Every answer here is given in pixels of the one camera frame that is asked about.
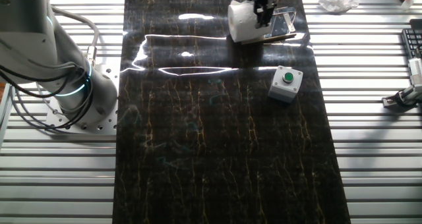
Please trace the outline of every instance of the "green button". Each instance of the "green button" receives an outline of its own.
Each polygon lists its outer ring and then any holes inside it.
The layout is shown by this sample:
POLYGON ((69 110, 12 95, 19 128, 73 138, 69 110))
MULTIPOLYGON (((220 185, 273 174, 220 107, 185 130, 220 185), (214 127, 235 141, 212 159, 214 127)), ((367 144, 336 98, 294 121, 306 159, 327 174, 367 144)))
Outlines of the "green button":
POLYGON ((285 81, 287 83, 293 82, 293 75, 292 75, 292 73, 291 72, 285 73, 284 76, 283 76, 283 81, 285 81))

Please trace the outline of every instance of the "tabletop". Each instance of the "tabletop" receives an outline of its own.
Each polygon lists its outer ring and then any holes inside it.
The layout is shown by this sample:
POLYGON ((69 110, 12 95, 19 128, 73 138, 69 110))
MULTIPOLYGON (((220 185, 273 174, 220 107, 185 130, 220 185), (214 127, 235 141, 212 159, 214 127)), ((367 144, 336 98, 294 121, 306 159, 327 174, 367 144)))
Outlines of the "tabletop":
POLYGON ((257 45, 230 1, 125 0, 113 222, 349 223, 302 1, 277 0, 295 38, 257 45), (278 65, 303 72, 291 104, 278 65))

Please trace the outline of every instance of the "dark mat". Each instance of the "dark mat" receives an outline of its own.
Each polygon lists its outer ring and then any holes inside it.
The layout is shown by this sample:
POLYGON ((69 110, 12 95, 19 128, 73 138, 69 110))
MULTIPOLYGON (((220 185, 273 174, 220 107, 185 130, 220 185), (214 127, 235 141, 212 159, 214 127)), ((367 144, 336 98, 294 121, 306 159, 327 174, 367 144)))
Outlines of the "dark mat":
POLYGON ((302 1, 294 40, 243 47, 230 1, 126 0, 113 222, 350 223, 302 1))

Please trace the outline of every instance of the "white cylinder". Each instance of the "white cylinder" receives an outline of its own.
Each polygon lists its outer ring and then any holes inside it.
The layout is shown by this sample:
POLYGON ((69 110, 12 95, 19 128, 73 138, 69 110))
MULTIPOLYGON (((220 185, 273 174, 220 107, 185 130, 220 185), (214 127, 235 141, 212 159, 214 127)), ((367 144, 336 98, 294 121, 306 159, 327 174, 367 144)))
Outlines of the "white cylinder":
POLYGON ((414 1, 413 0, 404 0, 403 4, 402 4, 402 9, 403 10, 409 10, 409 8, 413 5, 414 1))
POLYGON ((234 42, 252 40, 271 33, 271 24, 267 27, 255 28, 257 17, 253 12, 252 1, 242 3, 231 1, 228 17, 230 34, 234 42))

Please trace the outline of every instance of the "keyboard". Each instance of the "keyboard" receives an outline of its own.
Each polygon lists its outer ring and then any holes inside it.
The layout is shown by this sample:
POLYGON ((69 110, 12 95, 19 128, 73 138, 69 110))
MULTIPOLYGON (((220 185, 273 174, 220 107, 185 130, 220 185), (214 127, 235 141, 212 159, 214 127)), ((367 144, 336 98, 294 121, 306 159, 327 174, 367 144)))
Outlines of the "keyboard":
POLYGON ((409 59, 418 57, 416 49, 422 51, 422 30, 406 29, 402 32, 406 54, 409 59))

